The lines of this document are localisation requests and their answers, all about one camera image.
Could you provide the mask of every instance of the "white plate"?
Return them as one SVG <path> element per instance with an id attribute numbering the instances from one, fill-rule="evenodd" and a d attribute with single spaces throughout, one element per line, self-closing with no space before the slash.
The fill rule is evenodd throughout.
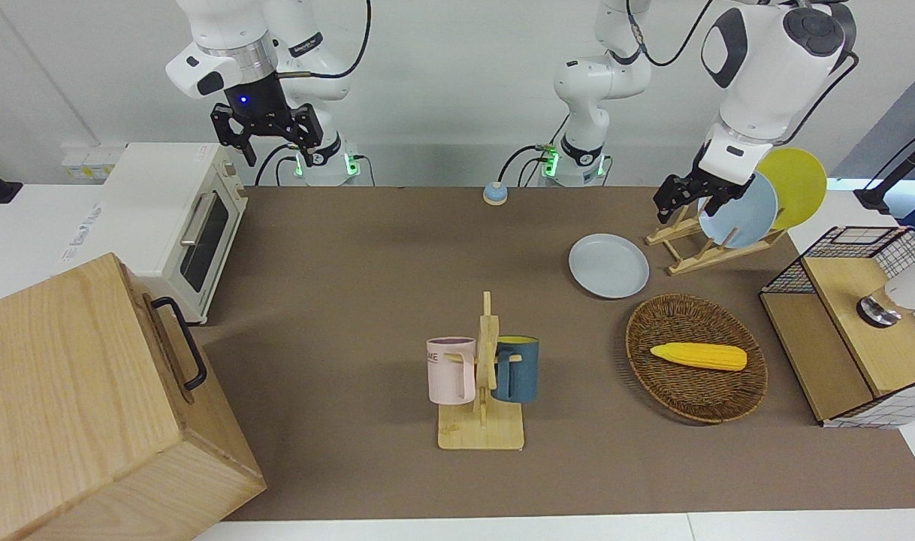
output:
<path id="1" fill-rule="evenodd" d="M 705 203 L 701 199 L 698 208 Z M 729 234 L 735 227 L 738 232 L 728 242 L 729 249 L 743 249 L 746 246 L 759 242 L 761 237 L 768 234 L 771 226 L 775 224 L 775 218 L 778 215 L 778 196 L 775 195 L 775 188 L 766 176 L 757 172 L 752 185 L 748 187 L 745 195 L 740 199 L 732 199 L 726 202 L 714 213 L 714 216 L 708 216 L 707 213 L 701 213 L 698 216 L 698 222 L 701 223 L 701 229 L 708 236 L 708 239 L 714 240 L 721 246 L 728 239 Z"/>
<path id="2" fill-rule="evenodd" d="M 595 233 L 578 240 L 568 255 L 578 284 L 603 298 L 630 297 L 648 281 L 648 260 L 630 240 Z"/>

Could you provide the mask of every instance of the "pink mug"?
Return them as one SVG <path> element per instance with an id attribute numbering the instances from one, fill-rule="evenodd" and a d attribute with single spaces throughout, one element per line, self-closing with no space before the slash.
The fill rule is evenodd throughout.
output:
<path id="1" fill-rule="evenodd" d="M 473 338 L 448 336 L 427 342 L 427 396 L 435 404 L 457 405 L 474 400 Z"/>

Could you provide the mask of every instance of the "black cable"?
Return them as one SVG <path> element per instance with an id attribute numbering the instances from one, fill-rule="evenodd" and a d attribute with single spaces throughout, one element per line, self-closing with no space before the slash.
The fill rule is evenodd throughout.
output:
<path id="1" fill-rule="evenodd" d="M 374 164 L 371 163 L 371 158 L 364 156 L 364 154 L 354 154 L 354 159 L 367 162 L 367 170 L 371 173 L 371 186 L 378 186 L 378 183 L 374 180 Z"/>
<path id="2" fill-rule="evenodd" d="M 355 59 L 354 64 L 351 64 L 351 68 L 345 69 L 342 73 L 316 73 L 313 71 L 285 71 L 283 73 L 278 73 L 278 79 L 307 79 L 309 77 L 314 77 L 316 79 L 342 79 L 351 74 L 352 71 L 357 69 L 358 65 L 361 64 L 361 59 L 364 58 L 364 51 L 367 50 L 367 42 L 371 38 L 371 0 L 365 0 L 367 4 L 367 22 L 364 24 L 364 40 L 361 41 L 361 50 L 358 51 L 358 58 Z"/>
<path id="3" fill-rule="evenodd" d="M 571 117 L 571 113 L 565 114 L 564 120 L 561 120 L 561 125 L 557 127 L 556 131 L 554 131 L 554 134 L 553 134 L 553 136 L 551 136 L 550 140 L 548 141 L 548 144 L 554 144 L 554 140 L 556 140 L 557 136 L 561 133 L 561 130 L 564 130 L 564 124 L 568 123 L 568 119 L 570 119 L 570 117 Z M 547 155 L 547 152 L 543 152 L 543 154 L 541 154 L 541 157 L 544 158 L 546 155 Z M 527 175 L 527 182 L 524 183 L 525 188 L 527 188 L 527 185 L 530 184 L 530 179 L 534 178 L 534 174 L 537 172 L 537 168 L 540 168 L 540 167 L 541 167 L 540 164 L 535 164 L 534 167 L 532 169 L 530 169 L 530 175 Z"/>
<path id="4" fill-rule="evenodd" d="M 914 143 L 915 143 L 915 137 L 912 138 L 911 141 L 908 141 L 908 143 L 904 144 L 904 147 L 902 147 L 898 152 L 896 152 L 895 155 L 886 162 L 886 164 L 881 165 L 881 169 L 879 169 L 879 172 L 877 172 L 870 179 L 868 179 L 868 184 L 865 185 L 864 189 L 868 189 L 868 187 L 870 185 L 872 185 L 873 182 L 875 182 L 875 179 L 878 178 L 879 175 L 881 175 L 884 172 L 884 169 L 886 169 L 888 167 L 888 165 L 891 165 L 892 162 L 894 162 L 899 156 L 901 156 L 901 154 L 905 150 L 907 150 L 908 147 L 911 147 L 911 145 Z"/>
<path id="5" fill-rule="evenodd" d="M 280 164 L 285 163 L 285 162 L 296 162 L 296 161 L 297 161 L 297 158 L 294 158 L 293 156 L 285 156 L 278 160 L 278 165 L 274 165 L 274 177 L 276 178 L 276 181 L 278 181 L 278 186 L 280 186 Z"/>
<path id="6" fill-rule="evenodd" d="M 608 164 L 608 171 L 605 172 L 605 180 L 601 182 L 602 186 L 608 185 L 608 176 L 611 176 L 612 168 L 615 166 L 615 158 L 611 156 L 605 156 L 605 160 L 608 160 L 611 163 Z"/>
<path id="7" fill-rule="evenodd" d="M 517 183 L 518 188 L 521 188 L 521 181 L 524 180 L 524 171 L 525 171 L 525 169 L 527 169 L 527 166 L 530 164 L 534 164 L 534 168 L 537 169 L 537 168 L 541 167 L 540 164 L 543 161 L 544 161 L 544 158 L 531 158 L 530 160 L 527 160 L 523 165 L 521 165 L 521 172 L 518 174 L 518 183 Z"/>
<path id="8" fill-rule="evenodd" d="M 539 147 L 539 145 L 536 145 L 536 144 L 531 144 L 531 145 L 527 145 L 527 147 L 518 148 L 518 150 L 516 150 L 515 153 L 512 154 L 512 157 L 508 158 L 508 161 L 505 162 L 505 167 L 501 168 L 501 174 L 498 175 L 499 184 L 501 183 L 501 179 L 503 179 L 505 177 L 505 171 L 508 170 L 508 166 L 512 164 L 512 162 L 515 160 L 515 158 L 519 157 L 520 155 L 524 154 L 526 151 L 529 151 L 529 150 L 543 150 L 543 147 Z"/>
<path id="9" fill-rule="evenodd" d="M 277 154 L 279 151 L 282 151 L 287 147 L 288 147 L 287 144 L 282 144 L 282 145 L 280 145 L 280 147 L 275 148 L 275 150 L 271 150 L 270 154 L 268 154 L 267 157 L 264 158 L 264 163 L 261 164 L 261 168 L 258 169 L 258 176 L 256 176 L 256 178 L 254 179 L 255 186 L 261 185 L 261 175 L 264 174 L 264 169 L 267 168 L 267 164 L 271 163 L 271 158 L 273 158 L 274 155 Z"/>
<path id="10" fill-rule="evenodd" d="M 791 143 L 791 140 L 793 140 L 798 132 L 802 130 L 802 126 L 805 125 L 805 122 L 808 122 L 811 114 L 815 112 L 815 109 L 818 109 L 818 106 L 821 105 L 821 102 L 825 99 L 825 97 L 831 93 L 831 91 L 835 89 L 836 86 L 838 86 L 838 83 L 840 83 L 845 77 L 848 77 L 848 74 L 851 73 L 853 69 L 857 68 L 857 65 L 859 65 L 859 55 L 856 55 L 852 51 L 848 51 L 845 53 L 845 56 L 852 59 L 852 65 L 848 66 L 848 69 L 843 71 L 841 75 L 838 76 L 838 79 L 835 79 L 835 82 L 831 83 L 831 85 L 825 89 L 825 92 L 821 93 L 821 96 L 818 96 L 818 99 L 814 102 L 814 104 L 811 105 L 811 109 L 808 109 L 808 112 L 805 113 L 805 116 L 802 116 L 802 121 L 798 123 L 798 127 L 795 128 L 795 131 L 791 132 L 791 137 L 784 141 L 776 141 L 775 147 L 784 147 L 785 144 Z"/>
<path id="11" fill-rule="evenodd" d="M 678 48 L 678 52 L 675 53 L 675 55 L 671 57 L 668 62 L 658 62 L 656 59 L 652 58 L 651 53 L 648 52 L 647 45 L 644 44 L 644 33 L 641 32 L 641 27 L 639 24 L 637 24 L 635 15 L 632 14 L 632 0 L 625 0 L 625 9 L 628 11 L 628 22 L 630 22 L 630 25 L 632 25 L 632 34 L 635 35 L 635 40 L 637 41 L 637 44 L 639 44 L 639 51 L 644 53 L 644 56 L 648 59 L 648 62 L 652 62 L 653 65 L 659 66 L 659 68 L 664 68 L 664 66 L 671 65 L 672 62 L 676 61 L 676 59 L 681 56 L 681 53 L 684 52 L 684 48 L 687 47 L 688 41 L 691 41 L 695 31 L 698 30 L 698 25 L 701 23 L 702 18 L 705 18 L 705 13 L 708 13 L 708 8 L 711 7 L 711 3 L 712 0 L 708 0 L 708 2 L 705 3 L 705 6 L 701 9 L 701 13 L 698 14 L 698 18 L 696 18 L 694 24 L 691 25 L 691 30 L 688 31 L 687 37 L 685 37 L 684 41 L 681 42 L 681 47 Z M 621 59 L 623 61 L 629 61 L 630 59 L 633 59 L 633 57 Z"/>

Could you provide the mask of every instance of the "wooden box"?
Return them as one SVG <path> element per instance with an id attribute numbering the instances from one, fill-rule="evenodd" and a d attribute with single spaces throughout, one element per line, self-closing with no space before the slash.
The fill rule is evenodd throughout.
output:
<path id="1" fill-rule="evenodd" d="M 155 305 L 112 254 L 0 300 L 0 539 L 192 539 L 264 489 Z"/>
<path id="2" fill-rule="evenodd" d="M 802 264 L 815 292 L 760 297 L 815 419 L 832 427 L 914 420 L 915 318 L 881 329 L 856 312 L 856 302 L 887 281 L 879 263 L 804 257 Z"/>

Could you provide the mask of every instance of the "corn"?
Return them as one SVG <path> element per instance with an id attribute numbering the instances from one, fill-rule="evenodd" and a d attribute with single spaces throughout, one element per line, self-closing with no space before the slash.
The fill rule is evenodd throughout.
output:
<path id="1" fill-rule="evenodd" d="M 689 367 L 736 372 L 748 365 L 748 353 L 741 347 L 721 346 L 717 343 L 663 343 L 652 347 L 651 352 L 667 361 Z"/>

